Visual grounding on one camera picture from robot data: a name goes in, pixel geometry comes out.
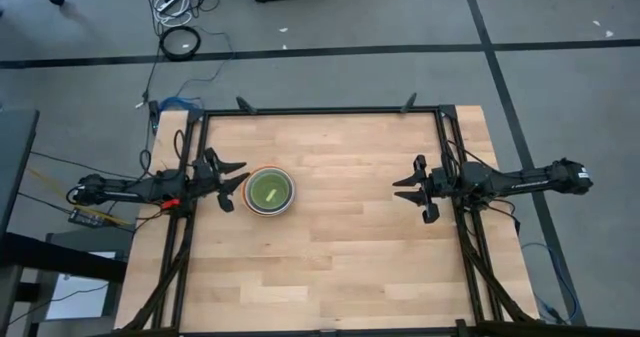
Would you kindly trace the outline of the black furniture frame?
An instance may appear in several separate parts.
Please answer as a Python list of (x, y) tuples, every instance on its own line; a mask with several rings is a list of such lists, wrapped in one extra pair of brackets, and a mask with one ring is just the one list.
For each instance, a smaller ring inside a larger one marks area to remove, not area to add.
[(121, 283), (126, 263), (99, 254), (124, 254), (130, 246), (128, 233), (110, 228), (51, 234), (47, 241), (12, 232), (0, 235), (0, 337), (6, 335), (14, 304), (20, 301), (24, 269)]

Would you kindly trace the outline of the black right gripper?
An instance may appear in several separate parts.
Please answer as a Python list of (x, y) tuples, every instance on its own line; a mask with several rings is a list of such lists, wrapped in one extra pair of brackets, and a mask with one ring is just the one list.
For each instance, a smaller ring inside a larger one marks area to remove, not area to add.
[(419, 186), (417, 191), (398, 191), (394, 195), (408, 200), (417, 206), (423, 206), (422, 218), (425, 224), (434, 223), (439, 217), (439, 207), (433, 202), (434, 198), (447, 198), (452, 191), (452, 183), (443, 167), (427, 171), (424, 155), (419, 154), (413, 162), (414, 173), (399, 181), (393, 182), (396, 187)]

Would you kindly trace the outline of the black aluminium table frame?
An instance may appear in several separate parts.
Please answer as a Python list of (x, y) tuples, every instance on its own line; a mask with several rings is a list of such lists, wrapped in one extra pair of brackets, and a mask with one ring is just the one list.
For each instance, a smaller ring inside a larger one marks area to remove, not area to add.
[(292, 207), (260, 217), (233, 195), (196, 209), (179, 324), (199, 333), (396, 332), (473, 322), (458, 229), (447, 200), (425, 224), (394, 182), (424, 155), (440, 162), (432, 113), (243, 116), (205, 127), (207, 144), (248, 169), (291, 174)]

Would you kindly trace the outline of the small black electronics box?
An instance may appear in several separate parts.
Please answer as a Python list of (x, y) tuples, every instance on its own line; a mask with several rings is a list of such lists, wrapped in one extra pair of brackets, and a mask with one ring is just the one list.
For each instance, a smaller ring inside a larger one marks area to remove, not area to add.
[(87, 214), (84, 211), (81, 211), (77, 208), (74, 208), (67, 219), (69, 223), (88, 227), (88, 228), (101, 228), (109, 226), (109, 222), (105, 220), (103, 217)]

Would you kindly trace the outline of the dark grey table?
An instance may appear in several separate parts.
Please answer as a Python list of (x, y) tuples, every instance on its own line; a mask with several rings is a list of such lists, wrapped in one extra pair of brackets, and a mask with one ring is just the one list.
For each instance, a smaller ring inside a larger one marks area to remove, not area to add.
[(7, 231), (38, 119), (35, 109), (0, 112), (0, 241)]

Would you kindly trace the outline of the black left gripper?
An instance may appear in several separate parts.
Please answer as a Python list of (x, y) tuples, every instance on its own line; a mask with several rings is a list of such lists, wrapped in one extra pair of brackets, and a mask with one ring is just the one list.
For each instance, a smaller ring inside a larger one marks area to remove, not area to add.
[(193, 162), (194, 194), (197, 197), (216, 192), (220, 208), (224, 212), (234, 209), (229, 196), (250, 176), (249, 172), (224, 180), (224, 174), (230, 174), (246, 166), (245, 162), (223, 162), (212, 147), (204, 150), (203, 155)]

